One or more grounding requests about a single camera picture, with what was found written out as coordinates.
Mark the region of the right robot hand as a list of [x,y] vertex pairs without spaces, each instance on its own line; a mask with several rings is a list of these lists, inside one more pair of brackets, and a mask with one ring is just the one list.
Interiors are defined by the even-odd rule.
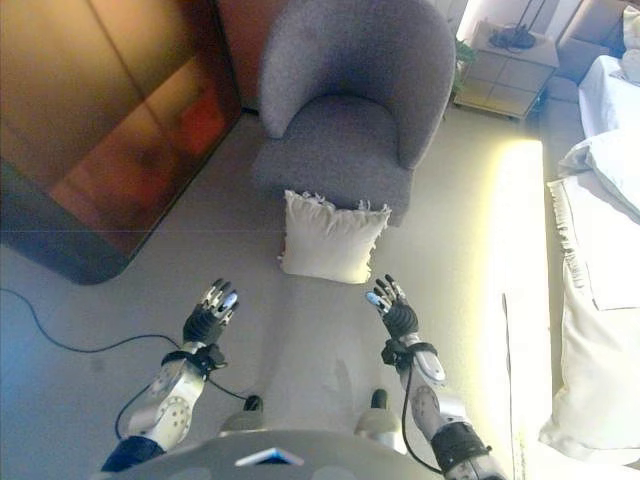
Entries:
[[379,313],[392,339],[399,340],[418,332],[417,314],[400,284],[390,274],[385,274],[383,279],[377,278],[373,290],[365,297]]

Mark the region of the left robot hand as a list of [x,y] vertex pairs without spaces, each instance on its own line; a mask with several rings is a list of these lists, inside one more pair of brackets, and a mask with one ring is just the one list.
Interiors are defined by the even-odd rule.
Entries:
[[239,306],[231,283],[219,278],[203,294],[183,326],[183,342],[217,344]]

